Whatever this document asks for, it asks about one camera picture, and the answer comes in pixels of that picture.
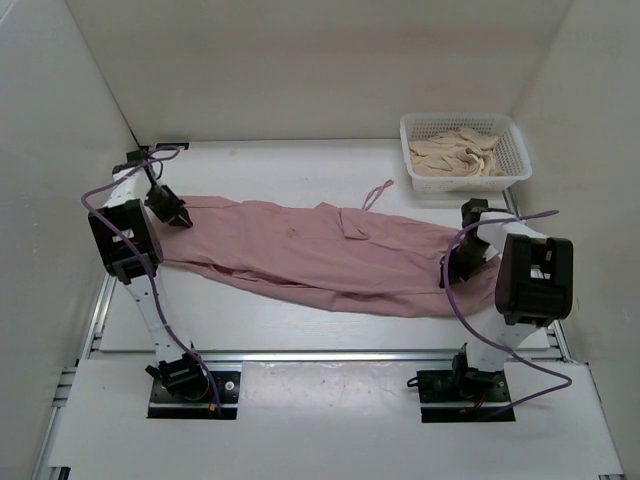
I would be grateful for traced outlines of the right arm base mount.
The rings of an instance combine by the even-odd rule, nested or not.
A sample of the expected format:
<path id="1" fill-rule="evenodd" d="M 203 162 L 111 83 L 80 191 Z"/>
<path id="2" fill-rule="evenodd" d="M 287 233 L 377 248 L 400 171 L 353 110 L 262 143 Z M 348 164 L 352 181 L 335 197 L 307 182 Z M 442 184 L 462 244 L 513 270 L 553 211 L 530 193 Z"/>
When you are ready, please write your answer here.
<path id="1" fill-rule="evenodd" d="M 448 369 L 419 370 L 406 381 L 418 392 L 421 422 L 515 422 L 504 371 L 484 372 L 469 366 L 466 347 Z"/>

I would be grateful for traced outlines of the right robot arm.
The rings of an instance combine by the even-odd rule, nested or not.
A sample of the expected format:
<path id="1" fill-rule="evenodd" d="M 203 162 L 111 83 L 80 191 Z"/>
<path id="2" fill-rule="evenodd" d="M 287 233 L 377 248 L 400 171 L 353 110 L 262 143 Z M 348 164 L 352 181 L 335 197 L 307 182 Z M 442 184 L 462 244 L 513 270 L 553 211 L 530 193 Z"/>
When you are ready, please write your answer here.
<path id="1" fill-rule="evenodd" d="M 491 259 L 499 260 L 493 311 L 454 357 L 449 387 L 470 400 L 499 382 L 504 364 L 533 333 L 566 318 L 572 309 L 574 245 L 531 229 L 508 210 L 472 198 L 461 207 L 462 230 L 441 260 L 440 287 L 462 315 L 452 287 L 466 283 Z"/>

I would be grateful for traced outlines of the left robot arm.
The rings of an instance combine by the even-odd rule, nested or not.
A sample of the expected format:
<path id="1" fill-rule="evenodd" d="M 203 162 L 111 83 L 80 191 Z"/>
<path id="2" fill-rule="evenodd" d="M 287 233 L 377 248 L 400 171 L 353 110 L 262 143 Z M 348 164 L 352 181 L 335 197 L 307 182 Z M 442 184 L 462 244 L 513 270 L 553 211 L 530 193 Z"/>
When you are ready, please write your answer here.
<path id="1" fill-rule="evenodd" d="M 155 363 L 147 373 L 172 395 L 202 398 L 210 377 L 193 344 L 176 333 L 162 309 L 157 277 L 164 258 L 148 216 L 190 228 L 185 202 L 158 180 L 147 160 L 116 166 L 113 182 L 83 194 L 81 204 L 106 272 L 129 293 L 152 340 Z"/>

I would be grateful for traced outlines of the pink trousers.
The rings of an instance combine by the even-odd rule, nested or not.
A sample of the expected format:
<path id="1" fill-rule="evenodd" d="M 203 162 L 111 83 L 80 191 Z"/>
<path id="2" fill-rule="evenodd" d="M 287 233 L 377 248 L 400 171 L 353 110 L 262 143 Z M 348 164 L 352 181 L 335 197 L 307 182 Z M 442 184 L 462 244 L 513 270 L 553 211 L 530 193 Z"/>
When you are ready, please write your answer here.
<path id="1" fill-rule="evenodd" d="M 472 315 L 492 307 L 492 259 L 447 298 L 440 261 L 455 230 L 411 218 L 320 203 L 188 196 L 193 222 L 154 221 L 164 263 L 254 294 L 333 312 L 390 317 Z"/>

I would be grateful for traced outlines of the beige trousers in basket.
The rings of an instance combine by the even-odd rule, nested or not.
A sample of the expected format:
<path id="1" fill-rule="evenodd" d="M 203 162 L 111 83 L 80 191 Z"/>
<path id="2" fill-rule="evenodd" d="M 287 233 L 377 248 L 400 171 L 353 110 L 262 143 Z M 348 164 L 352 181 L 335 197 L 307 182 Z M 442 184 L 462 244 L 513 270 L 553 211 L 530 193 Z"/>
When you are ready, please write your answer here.
<path id="1" fill-rule="evenodd" d="M 427 177 L 505 176 L 495 154 L 499 142 L 497 136 L 469 127 L 412 140 L 408 142 L 411 167 L 416 175 Z"/>

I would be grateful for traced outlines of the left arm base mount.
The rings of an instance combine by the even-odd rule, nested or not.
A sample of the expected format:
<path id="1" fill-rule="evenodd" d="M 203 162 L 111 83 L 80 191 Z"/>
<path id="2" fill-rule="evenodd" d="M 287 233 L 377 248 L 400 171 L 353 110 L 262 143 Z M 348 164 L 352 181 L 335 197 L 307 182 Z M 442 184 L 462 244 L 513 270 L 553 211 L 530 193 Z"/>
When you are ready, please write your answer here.
<path id="1" fill-rule="evenodd" d="M 174 379 L 164 383 L 161 370 L 147 366 L 145 371 L 153 378 L 149 395 L 147 417 L 170 420 L 235 420 L 241 390 L 241 372 L 213 370 L 210 378 L 197 373 L 193 365 L 175 370 Z"/>

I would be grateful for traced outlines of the aluminium rail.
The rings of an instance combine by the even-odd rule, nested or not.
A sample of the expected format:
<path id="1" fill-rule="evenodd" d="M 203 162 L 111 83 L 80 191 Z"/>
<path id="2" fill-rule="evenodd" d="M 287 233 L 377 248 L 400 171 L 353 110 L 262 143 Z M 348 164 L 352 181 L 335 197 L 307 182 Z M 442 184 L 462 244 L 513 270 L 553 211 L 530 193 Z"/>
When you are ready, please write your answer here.
<path id="1" fill-rule="evenodd" d="M 336 350 L 336 351 L 210 351 L 202 355 L 208 363 L 291 362 L 450 362 L 457 349 L 445 350 Z"/>

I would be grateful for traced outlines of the white plastic basket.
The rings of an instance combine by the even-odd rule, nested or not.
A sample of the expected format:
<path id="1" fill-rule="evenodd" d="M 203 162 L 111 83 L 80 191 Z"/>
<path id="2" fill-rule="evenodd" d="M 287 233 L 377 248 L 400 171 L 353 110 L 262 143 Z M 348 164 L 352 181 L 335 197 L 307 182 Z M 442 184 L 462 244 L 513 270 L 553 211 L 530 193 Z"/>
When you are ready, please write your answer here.
<path id="1" fill-rule="evenodd" d="M 418 194 L 498 192 L 533 173 L 521 134 L 506 115 L 406 114 L 400 139 Z"/>

